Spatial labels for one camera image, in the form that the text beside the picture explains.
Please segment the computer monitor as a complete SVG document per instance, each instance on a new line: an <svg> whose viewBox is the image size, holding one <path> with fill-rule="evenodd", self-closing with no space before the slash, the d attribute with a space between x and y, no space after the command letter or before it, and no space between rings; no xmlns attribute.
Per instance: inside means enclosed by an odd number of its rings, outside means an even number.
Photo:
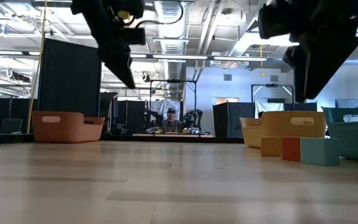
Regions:
<svg viewBox="0 0 358 224"><path fill-rule="evenodd" d="M335 99L336 108L358 108L358 99Z"/></svg>

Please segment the pink red small cube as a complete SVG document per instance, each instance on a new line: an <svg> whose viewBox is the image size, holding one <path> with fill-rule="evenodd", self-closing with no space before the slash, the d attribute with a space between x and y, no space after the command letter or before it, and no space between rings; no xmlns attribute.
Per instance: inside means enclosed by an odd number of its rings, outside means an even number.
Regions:
<svg viewBox="0 0 358 224"><path fill-rule="evenodd" d="M301 161L300 138L284 137L282 138L282 160L283 161Z"/></svg>

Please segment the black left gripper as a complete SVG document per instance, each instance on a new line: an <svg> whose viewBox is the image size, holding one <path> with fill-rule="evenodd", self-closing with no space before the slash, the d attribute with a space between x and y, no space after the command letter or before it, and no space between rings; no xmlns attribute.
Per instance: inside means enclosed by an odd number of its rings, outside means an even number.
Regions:
<svg viewBox="0 0 358 224"><path fill-rule="evenodd" d="M82 14L98 45L104 65L125 84L135 89L132 76L130 48L119 35L119 26L113 24L103 0L72 0L73 14Z"/></svg>

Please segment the silver ceiling air duct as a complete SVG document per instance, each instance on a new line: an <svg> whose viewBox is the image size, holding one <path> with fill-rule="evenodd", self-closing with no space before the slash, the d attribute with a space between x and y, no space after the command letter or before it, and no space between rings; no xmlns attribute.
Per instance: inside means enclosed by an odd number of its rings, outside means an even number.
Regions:
<svg viewBox="0 0 358 224"><path fill-rule="evenodd" d="M158 26L160 38L168 39L160 41L161 54L185 54L186 13L187 3L180 1L155 1L155 10L159 22L167 23ZM164 74L166 80L181 79L182 62L164 62ZM179 100L182 97L183 84L164 83L166 98Z"/></svg>

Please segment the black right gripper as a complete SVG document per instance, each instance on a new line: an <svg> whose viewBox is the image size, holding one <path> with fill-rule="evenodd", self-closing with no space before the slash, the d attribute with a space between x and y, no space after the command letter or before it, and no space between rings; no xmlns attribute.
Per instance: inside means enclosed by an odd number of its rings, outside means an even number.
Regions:
<svg viewBox="0 0 358 224"><path fill-rule="evenodd" d="M293 69L295 101L318 96L358 48L358 0L276 0L275 7L291 42L283 61Z"/></svg>

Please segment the black aluminium table frame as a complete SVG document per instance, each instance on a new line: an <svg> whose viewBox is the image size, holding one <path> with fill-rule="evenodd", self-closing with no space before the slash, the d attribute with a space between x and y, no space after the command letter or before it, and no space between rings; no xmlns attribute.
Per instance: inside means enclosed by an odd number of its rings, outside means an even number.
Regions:
<svg viewBox="0 0 358 224"><path fill-rule="evenodd" d="M211 143L211 144L244 144L242 138L207 138L206 135L185 137L168 135L162 136L112 136L106 135L100 141L135 141L135 142L184 142L184 143ZM19 142L35 142L33 134L0 134L0 144Z"/></svg>

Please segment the grey chair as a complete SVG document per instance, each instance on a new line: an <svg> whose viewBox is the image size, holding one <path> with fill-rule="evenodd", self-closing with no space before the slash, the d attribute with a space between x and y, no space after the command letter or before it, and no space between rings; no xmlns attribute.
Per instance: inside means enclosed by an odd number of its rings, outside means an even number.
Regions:
<svg viewBox="0 0 358 224"><path fill-rule="evenodd" d="M0 128L1 134L14 134L20 133L22 126L22 119L19 118L6 118L2 121Z"/></svg>

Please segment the salmon plastic bin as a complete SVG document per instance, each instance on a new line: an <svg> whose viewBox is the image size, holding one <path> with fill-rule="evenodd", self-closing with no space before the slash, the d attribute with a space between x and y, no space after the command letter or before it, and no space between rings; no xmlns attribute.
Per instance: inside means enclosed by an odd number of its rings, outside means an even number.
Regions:
<svg viewBox="0 0 358 224"><path fill-rule="evenodd" d="M77 112L33 111L34 139L44 143L99 141L104 120Z"/></svg>

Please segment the teal green plastic bin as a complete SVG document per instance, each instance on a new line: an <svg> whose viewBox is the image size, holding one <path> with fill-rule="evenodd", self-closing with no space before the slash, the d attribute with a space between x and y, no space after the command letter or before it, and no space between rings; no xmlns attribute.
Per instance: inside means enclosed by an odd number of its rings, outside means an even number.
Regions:
<svg viewBox="0 0 358 224"><path fill-rule="evenodd" d="M358 115L358 108L323 108L328 132L337 139L339 155L358 161L358 121L346 122L347 115Z"/></svg>

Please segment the patterned white cloth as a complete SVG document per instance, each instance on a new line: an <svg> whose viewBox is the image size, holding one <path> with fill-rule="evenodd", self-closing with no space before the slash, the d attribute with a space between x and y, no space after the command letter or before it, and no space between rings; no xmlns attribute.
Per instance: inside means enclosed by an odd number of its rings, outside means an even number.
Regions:
<svg viewBox="0 0 358 224"><path fill-rule="evenodd" d="M157 112L159 115L162 116L163 120L168 118L168 110L173 108L176 114L176 120L180 120L181 114L181 104L179 101L171 101L171 100L159 100L159 101L152 101L150 109L154 112Z"/></svg>

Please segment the yellow orange plastic bin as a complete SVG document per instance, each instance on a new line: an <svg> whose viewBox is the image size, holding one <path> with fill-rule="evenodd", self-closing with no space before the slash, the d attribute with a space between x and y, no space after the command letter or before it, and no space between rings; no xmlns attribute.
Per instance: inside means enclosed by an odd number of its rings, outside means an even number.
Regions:
<svg viewBox="0 0 358 224"><path fill-rule="evenodd" d="M240 118L244 143L259 148L265 137L323 138L324 113L317 111L267 111L261 118Z"/></svg>

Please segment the dark blue partition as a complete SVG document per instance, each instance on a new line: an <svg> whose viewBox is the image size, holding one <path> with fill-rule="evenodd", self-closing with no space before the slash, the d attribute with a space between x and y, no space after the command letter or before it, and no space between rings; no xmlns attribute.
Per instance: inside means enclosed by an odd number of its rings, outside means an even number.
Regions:
<svg viewBox="0 0 358 224"><path fill-rule="evenodd" d="M217 138L242 138L240 118L253 118L253 103L221 103L213 106L214 130Z"/></svg>

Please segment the teal small cube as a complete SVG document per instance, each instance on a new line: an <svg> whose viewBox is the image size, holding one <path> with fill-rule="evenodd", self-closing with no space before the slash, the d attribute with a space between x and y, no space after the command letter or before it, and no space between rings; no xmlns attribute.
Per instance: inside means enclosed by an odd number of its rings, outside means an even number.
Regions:
<svg viewBox="0 0 358 224"><path fill-rule="evenodd" d="M338 166L340 158L337 139L301 138L300 160L304 164Z"/></svg>

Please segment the black divider screen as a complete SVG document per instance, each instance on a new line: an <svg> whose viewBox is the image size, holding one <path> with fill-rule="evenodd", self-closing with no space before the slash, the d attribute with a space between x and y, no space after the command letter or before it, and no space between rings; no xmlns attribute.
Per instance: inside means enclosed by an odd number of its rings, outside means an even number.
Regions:
<svg viewBox="0 0 358 224"><path fill-rule="evenodd" d="M143 101L118 101L116 124L122 124L130 133L141 133L145 127Z"/></svg>

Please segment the person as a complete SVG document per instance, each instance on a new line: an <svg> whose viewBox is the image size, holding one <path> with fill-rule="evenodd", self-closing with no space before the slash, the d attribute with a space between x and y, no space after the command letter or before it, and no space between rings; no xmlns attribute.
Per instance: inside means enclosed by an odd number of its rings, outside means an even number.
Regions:
<svg viewBox="0 0 358 224"><path fill-rule="evenodd" d="M176 110L169 108L167 110L167 119L163 120L161 125L163 133L180 133L183 130L183 123L176 119Z"/></svg>

